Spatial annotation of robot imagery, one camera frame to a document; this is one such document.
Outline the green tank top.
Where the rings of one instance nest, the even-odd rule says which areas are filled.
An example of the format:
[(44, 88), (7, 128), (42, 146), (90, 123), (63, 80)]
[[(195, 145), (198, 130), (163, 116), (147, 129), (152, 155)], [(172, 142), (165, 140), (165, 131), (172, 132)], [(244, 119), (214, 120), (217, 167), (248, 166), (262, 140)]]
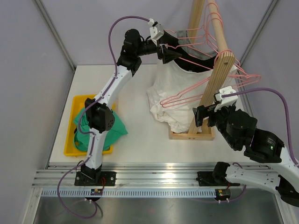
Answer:
[[(73, 145), (79, 151), (87, 152), (90, 137), (88, 134), (82, 134), (78, 130), (79, 118), (82, 117), (80, 122), (80, 128), (83, 132), (89, 131), (88, 121), (86, 118), (86, 113), (84, 113), (84, 110), (84, 108), (81, 109), (78, 115), (73, 120), (73, 123), (76, 126), (76, 129), (74, 131)], [(106, 135), (103, 151), (109, 150), (110, 146), (113, 145), (121, 136), (128, 134), (125, 125), (123, 124), (117, 113), (113, 112), (113, 115), (115, 117), (114, 125)]]

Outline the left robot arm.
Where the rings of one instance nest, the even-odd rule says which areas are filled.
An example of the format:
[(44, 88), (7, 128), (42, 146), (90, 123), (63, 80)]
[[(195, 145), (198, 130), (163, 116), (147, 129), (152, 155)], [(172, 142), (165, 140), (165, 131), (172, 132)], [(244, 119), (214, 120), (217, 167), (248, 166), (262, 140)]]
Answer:
[(167, 32), (151, 32), (149, 39), (143, 40), (136, 29), (125, 33), (125, 39), (115, 71), (105, 87), (93, 98), (85, 101), (85, 114), (88, 121), (90, 142), (86, 161), (76, 173), (76, 186), (100, 186), (104, 184), (101, 174), (102, 152), (108, 131), (113, 127), (115, 117), (111, 109), (125, 84), (139, 69), (144, 55), (157, 54), (158, 59), (168, 63), (181, 57), (169, 47), (177, 47), (178, 39)]

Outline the white tank top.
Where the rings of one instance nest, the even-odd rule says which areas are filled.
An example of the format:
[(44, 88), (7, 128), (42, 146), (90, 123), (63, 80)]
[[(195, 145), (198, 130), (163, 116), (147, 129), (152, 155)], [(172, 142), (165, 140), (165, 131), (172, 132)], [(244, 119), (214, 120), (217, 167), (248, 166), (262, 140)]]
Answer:
[(174, 61), (157, 64), (154, 84), (147, 89), (149, 110), (155, 120), (166, 122), (175, 133), (189, 130), (213, 70), (193, 72)]

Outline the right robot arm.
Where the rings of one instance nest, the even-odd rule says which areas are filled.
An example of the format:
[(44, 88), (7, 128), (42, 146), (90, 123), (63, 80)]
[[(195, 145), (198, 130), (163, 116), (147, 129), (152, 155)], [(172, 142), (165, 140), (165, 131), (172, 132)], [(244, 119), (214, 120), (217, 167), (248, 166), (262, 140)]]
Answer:
[(224, 140), (235, 151), (243, 151), (245, 157), (264, 164), (275, 171), (262, 174), (246, 171), (227, 162), (216, 163), (212, 180), (218, 186), (243, 184), (254, 186), (275, 195), (287, 204), (299, 205), (299, 169), (292, 161), (284, 142), (275, 134), (258, 129), (257, 119), (236, 106), (219, 110), (215, 105), (193, 108), (195, 124), (208, 120), (208, 126), (216, 127)]

